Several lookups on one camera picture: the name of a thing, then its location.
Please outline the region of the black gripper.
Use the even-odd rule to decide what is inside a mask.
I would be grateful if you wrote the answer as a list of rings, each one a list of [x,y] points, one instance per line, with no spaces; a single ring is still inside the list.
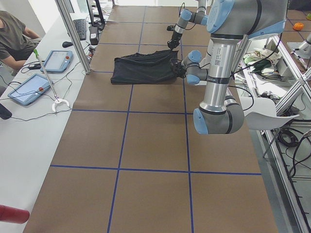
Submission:
[[[184,79],[186,77],[186,70],[181,65],[182,60],[171,58],[170,59],[170,68],[173,74],[176,77]]]
[[[171,40],[167,42],[167,45],[168,45],[170,51],[172,51],[173,49],[175,49],[179,46],[181,37],[182,37],[181,33],[173,31]]]

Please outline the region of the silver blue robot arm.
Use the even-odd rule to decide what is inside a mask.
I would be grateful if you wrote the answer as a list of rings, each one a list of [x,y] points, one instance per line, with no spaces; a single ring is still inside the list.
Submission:
[[[211,54],[202,57],[191,51],[179,63],[187,82],[206,81],[203,101],[193,112],[195,129],[200,134],[229,134],[244,122],[242,107],[231,95],[228,84],[233,73],[237,44],[243,39],[264,39],[284,31],[288,2],[285,0],[216,0],[211,10],[206,1],[192,12],[183,9],[168,47],[179,45],[189,22],[204,25],[210,33]]]
[[[207,25],[208,15],[207,12],[207,0],[198,0],[197,11],[193,12],[186,8],[180,10],[178,22],[175,25],[167,27],[167,31],[172,31],[172,37],[167,42],[168,48],[173,50],[180,44],[183,32],[187,30],[189,22],[195,25]]]

